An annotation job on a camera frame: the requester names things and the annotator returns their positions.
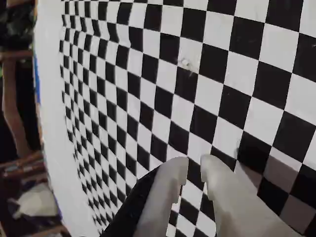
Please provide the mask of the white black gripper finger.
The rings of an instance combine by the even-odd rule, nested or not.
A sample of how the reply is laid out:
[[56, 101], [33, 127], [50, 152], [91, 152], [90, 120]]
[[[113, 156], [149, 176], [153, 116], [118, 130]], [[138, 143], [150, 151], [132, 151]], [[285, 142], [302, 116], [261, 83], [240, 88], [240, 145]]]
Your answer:
[[187, 157], [172, 158], [139, 179], [106, 228], [106, 236], [164, 237], [188, 166]]

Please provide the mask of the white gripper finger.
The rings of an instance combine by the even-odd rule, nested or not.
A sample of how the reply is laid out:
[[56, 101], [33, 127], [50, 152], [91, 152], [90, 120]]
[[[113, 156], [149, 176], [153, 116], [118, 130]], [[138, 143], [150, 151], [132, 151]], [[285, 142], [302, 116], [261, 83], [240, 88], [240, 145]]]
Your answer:
[[216, 156], [202, 155], [200, 172], [214, 205], [217, 236], [299, 236]]

